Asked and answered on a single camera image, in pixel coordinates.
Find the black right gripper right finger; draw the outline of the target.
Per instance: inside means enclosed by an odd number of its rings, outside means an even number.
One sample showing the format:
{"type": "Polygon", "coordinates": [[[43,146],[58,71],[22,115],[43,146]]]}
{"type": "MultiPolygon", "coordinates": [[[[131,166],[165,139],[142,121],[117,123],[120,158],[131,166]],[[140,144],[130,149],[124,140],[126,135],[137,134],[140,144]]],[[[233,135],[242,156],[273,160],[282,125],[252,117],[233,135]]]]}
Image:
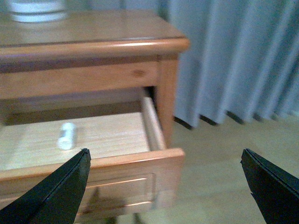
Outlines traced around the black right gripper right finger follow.
{"type": "Polygon", "coordinates": [[[246,148],[241,165],[267,224],[299,222],[299,179],[246,148]]]}

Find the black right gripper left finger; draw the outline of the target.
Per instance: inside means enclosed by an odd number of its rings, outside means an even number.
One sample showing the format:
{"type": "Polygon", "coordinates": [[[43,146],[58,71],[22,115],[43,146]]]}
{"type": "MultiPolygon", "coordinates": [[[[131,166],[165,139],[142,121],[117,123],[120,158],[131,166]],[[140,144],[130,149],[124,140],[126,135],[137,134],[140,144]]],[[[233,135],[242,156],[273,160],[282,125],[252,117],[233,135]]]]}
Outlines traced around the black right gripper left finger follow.
{"type": "Polygon", "coordinates": [[[91,156],[82,149],[0,211],[2,224],[72,224],[81,204],[91,156]]]}

